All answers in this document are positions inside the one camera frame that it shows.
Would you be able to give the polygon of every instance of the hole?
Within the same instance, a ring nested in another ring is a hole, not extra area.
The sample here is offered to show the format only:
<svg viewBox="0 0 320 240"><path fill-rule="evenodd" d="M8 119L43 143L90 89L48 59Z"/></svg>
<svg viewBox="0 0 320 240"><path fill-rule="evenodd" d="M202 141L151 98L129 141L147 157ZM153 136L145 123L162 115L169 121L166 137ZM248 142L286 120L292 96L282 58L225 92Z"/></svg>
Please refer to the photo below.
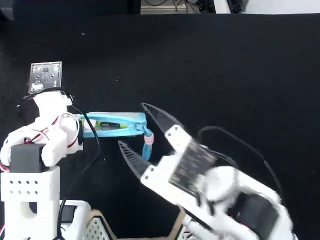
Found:
<svg viewBox="0 0 320 240"><path fill-rule="evenodd" d="M31 211L34 214L37 214L37 212L38 212L38 204L37 204L37 202L34 202L34 201L29 202L29 208L31 209Z"/></svg>

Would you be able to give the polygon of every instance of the blue object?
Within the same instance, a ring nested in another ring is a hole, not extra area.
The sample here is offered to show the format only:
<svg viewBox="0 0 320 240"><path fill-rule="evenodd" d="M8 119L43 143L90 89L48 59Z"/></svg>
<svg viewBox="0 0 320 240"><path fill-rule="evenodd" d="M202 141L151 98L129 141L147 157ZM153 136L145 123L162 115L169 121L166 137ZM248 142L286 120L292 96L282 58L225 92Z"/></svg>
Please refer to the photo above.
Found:
<svg viewBox="0 0 320 240"><path fill-rule="evenodd" d="M89 112L90 120L95 120L95 130L100 138L105 137L127 137L144 134L145 139L152 137L153 133L147 128L146 115L143 112ZM85 117L80 115L83 123ZM91 129L84 127L84 138L93 138ZM148 161L152 152L152 143L145 142L142 149L142 157Z"/></svg>

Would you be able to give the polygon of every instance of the black carpet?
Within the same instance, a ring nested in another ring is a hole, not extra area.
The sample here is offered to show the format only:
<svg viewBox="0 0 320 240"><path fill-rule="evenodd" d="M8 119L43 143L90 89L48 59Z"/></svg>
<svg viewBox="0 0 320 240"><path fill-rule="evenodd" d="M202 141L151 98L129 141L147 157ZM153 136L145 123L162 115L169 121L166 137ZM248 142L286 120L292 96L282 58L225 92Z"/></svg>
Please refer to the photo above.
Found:
<svg viewBox="0 0 320 240"><path fill-rule="evenodd" d="M195 136L224 127L259 149L284 188L300 240L320 226L320 15L153 15L92 18L81 23L0 24L0 140L37 116L27 93L31 63L63 61L62 85L89 111L141 111L158 106ZM155 132L152 162L170 151ZM125 138L140 151L142 137ZM100 160L71 199L102 211L119 238L165 236L178 208L142 186L103 139ZM261 160L208 132L204 143L236 159L241 170L276 189ZM94 155L60 162L61 195Z"/></svg>

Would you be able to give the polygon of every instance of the metal plate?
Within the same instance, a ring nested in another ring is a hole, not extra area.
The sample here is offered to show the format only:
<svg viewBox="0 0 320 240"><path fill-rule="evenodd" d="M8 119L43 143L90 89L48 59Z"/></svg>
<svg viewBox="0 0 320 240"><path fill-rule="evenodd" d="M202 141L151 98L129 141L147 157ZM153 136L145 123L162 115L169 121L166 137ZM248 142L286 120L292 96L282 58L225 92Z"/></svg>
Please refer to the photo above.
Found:
<svg viewBox="0 0 320 240"><path fill-rule="evenodd" d="M43 89L61 87L62 62L32 63L29 77L30 94Z"/></svg>

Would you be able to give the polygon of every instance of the white base block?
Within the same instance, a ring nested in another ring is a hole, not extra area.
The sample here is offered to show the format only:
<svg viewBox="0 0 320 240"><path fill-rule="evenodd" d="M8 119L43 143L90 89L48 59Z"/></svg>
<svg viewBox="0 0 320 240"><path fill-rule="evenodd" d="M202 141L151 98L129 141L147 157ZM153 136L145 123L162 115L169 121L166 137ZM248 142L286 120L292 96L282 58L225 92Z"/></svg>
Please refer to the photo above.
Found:
<svg viewBox="0 0 320 240"><path fill-rule="evenodd" d="M5 240L52 240L57 235L60 168L42 173L1 173ZM37 203L37 214L29 207Z"/></svg>

